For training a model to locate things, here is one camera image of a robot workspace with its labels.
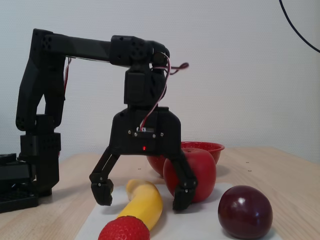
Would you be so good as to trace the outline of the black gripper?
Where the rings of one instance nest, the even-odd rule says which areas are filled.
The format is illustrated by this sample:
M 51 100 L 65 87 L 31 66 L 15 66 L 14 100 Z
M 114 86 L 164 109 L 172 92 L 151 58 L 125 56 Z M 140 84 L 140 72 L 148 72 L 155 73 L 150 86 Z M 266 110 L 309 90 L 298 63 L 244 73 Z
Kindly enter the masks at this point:
M 168 107 L 157 107 L 147 118 L 145 131 L 138 130 L 147 111 L 126 108 L 112 121 L 109 146 L 89 176 L 91 190 L 101 206 L 112 204 L 114 184 L 109 174 L 121 155 L 164 156 L 164 181 L 173 195 L 172 209 L 184 211 L 192 203 L 198 186 L 181 149 L 181 122 Z

